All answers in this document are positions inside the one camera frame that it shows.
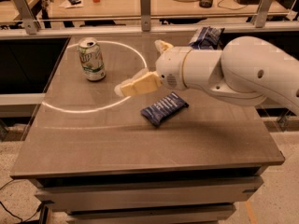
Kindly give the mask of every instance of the can lid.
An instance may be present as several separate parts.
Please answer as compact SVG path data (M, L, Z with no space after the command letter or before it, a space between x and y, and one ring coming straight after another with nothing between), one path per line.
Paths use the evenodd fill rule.
M79 41L79 45L83 48L91 48L95 44L97 44L94 38L84 38L83 40Z

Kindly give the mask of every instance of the can label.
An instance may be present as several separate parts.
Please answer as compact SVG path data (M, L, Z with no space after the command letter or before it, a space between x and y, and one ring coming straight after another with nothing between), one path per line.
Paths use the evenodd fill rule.
M78 54L87 79L95 81L105 77L101 47L94 38L80 40L78 43Z

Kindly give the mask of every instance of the blue snack bar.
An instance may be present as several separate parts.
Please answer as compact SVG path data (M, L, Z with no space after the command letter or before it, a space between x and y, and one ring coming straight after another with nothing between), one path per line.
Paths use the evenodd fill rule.
M141 114L145 116L150 123L158 127L164 120L177 113L181 108L188 106L189 105L182 98L174 92L171 92L155 104L142 109Z

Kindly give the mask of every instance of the drawer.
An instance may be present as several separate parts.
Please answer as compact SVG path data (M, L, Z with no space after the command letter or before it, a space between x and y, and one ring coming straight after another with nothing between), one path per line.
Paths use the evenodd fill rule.
M39 189L53 211L72 213L144 207L246 201L263 183L260 176Z
M69 215L69 224L217 224L227 219L235 207L232 204L181 206L173 208L147 208L125 211L103 211Z

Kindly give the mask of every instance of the wooden table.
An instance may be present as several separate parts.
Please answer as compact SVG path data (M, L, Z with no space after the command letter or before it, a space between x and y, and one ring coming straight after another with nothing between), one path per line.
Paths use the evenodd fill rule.
M140 18L139 0L101 0L93 3L92 0L82 0L83 7L64 8L60 5L64 0L54 0L49 7L50 19L90 19L90 18ZM212 8L199 7L198 2L182 3L173 0L151 0L152 18L208 18L225 16L252 16L256 13L257 5L241 6L234 0L221 2L222 8L218 7L221 0L214 0ZM276 1L270 7L270 15L285 16L288 11Z
M28 2L29 8L32 8L35 6L35 4L39 0L31 0ZM19 21L21 19L21 16L19 14L18 9L15 8L15 5L12 1L3 1L0 2L0 23L8 24L13 23L15 21Z

